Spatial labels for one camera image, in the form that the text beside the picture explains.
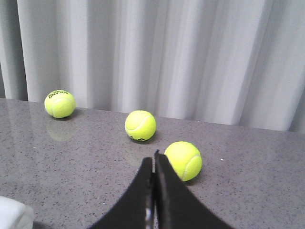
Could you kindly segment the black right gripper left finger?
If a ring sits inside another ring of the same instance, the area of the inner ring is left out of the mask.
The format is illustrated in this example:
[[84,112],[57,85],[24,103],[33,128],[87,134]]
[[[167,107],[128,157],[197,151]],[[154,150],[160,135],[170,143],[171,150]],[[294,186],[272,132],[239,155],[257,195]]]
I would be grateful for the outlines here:
[[153,160],[142,160],[137,175],[118,202],[92,229],[153,228]]

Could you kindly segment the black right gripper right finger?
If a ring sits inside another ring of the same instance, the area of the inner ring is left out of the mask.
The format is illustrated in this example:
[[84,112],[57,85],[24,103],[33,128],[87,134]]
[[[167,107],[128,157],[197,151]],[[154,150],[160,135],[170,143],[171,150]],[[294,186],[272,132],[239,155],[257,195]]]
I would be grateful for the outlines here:
[[231,229],[218,218],[177,176],[168,158],[156,151],[155,200],[160,229]]

